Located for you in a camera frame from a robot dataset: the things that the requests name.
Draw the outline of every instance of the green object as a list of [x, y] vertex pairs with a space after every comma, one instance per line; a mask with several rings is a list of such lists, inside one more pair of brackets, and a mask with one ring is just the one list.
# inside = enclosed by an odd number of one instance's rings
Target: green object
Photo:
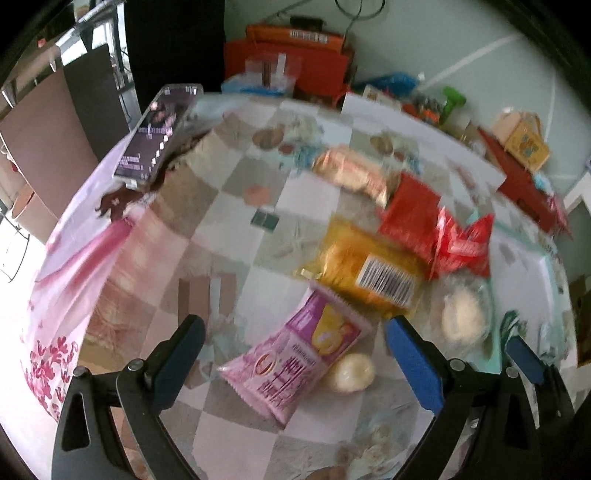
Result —
[[447, 102], [445, 102], [443, 112], [441, 112], [441, 117], [439, 118], [440, 125], [443, 125], [447, 121], [455, 107], [464, 106], [466, 104], [466, 97], [453, 87], [444, 87], [443, 95], [447, 97]]

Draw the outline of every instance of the blue gripper pad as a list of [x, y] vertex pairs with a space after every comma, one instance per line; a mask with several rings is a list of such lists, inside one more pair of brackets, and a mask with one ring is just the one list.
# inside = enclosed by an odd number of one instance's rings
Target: blue gripper pad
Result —
[[507, 342], [505, 351], [524, 373], [527, 380], [537, 385], [544, 383], [545, 365], [525, 343], [523, 338], [520, 336], [511, 337]]
[[403, 317], [384, 324], [386, 345], [400, 365], [417, 400], [425, 410], [437, 415], [443, 408], [443, 380], [427, 359], [423, 340]]

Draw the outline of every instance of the red snack package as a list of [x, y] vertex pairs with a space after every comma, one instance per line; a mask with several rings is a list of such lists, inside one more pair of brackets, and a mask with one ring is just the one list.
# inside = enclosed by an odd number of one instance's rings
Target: red snack package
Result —
[[495, 216], [490, 213], [462, 230], [451, 213], [442, 208], [437, 218], [437, 244], [431, 278], [434, 274], [446, 274], [460, 268], [468, 268], [480, 277], [490, 277], [488, 244], [494, 222]]
[[427, 185], [402, 172], [400, 185], [382, 217], [378, 233], [432, 263], [440, 198]]
[[569, 214], [567, 213], [566, 208], [564, 208], [563, 199], [554, 194], [548, 199], [548, 204], [550, 205], [550, 211], [556, 217], [556, 233], [565, 231], [568, 233], [569, 237], [573, 239], [573, 233], [569, 226]]

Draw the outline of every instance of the golden wrapped snack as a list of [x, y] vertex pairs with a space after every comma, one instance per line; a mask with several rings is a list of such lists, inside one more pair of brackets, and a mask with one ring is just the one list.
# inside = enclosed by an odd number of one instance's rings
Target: golden wrapped snack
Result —
[[368, 195], [382, 208], [386, 208], [396, 184], [396, 174], [386, 165], [344, 145], [320, 155], [312, 171], [334, 185]]
[[390, 318], [414, 309], [426, 268], [411, 252], [333, 215], [318, 256], [297, 273]]

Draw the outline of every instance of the red box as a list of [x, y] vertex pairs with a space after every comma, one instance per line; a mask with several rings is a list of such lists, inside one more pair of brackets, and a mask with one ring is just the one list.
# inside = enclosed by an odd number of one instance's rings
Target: red box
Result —
[[513, 201], [526, 215], [528, 215], [544, 232], [552, 233], [556, 225], [556, 217], [550, 210], [548, 198], [534, 186], [534, 181], [523, 166], [508, 152], [491, 134], [482, 128], [478, 129], [489, 152], [493, 155], [498, 166], [507, 175], [499, 192]]

